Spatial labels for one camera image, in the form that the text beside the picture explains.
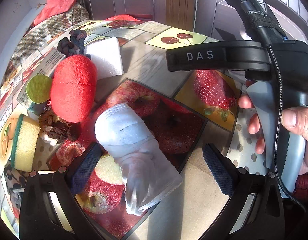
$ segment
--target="red bag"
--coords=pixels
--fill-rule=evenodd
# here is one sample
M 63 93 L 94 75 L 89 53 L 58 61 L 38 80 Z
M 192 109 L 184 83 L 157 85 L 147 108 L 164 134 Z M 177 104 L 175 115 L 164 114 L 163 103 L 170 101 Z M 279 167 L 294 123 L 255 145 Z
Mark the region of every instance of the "red bag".
M 75 3 L 75 0 L 46 0 L 47 4 L 39 15 L 34 20 L 34 26 L 43 22 L 47 18 L 67 12 L 72 5 Z

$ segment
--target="white styrofoam block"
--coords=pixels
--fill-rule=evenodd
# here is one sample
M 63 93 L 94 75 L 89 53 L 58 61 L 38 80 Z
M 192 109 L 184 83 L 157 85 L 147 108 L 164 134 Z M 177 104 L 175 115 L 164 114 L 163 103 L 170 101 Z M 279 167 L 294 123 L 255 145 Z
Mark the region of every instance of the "white styrofoam block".
M 116 37 L 95 41 L 86 46 L 87 54 L 97 68 L 97 79 L 122 75 L 123 65 L 118 39 Z

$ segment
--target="red plush toy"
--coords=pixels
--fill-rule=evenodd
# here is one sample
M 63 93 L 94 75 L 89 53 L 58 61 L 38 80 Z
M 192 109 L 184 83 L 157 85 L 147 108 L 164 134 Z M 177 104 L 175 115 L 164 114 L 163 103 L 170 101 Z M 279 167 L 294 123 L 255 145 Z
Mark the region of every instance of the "red plush toy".
M 81 122 L 90 113 L 96 90 L 97 70 L 83 55 L 74 55 L 57 66 L 51 88 L 51 107 L 68 122 Z

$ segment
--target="green round object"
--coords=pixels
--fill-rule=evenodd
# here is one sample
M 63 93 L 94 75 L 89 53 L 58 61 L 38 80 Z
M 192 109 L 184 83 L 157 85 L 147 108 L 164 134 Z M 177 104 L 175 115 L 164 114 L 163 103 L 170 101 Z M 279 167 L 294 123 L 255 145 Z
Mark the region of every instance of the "green round object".
M 27 96 L 36 104 L 43 103 L 50 98 L 53 79 L 45 75 L 36 75 L 27 83 Z

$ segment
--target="checkered blanket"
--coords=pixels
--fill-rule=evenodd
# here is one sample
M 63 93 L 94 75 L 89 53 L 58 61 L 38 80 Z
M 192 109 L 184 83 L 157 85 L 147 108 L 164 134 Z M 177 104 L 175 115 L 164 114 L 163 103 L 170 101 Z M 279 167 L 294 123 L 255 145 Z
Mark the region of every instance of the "checkered blanket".
M 60 32 L 71 26 L 89 20 L 88 11 L 79 3 L 62 14 L 52 16 L 31 29 L 19 42 L 4 74 L 2 83 L 9 80 L 16 68 L 27 59 L 34 51 Z

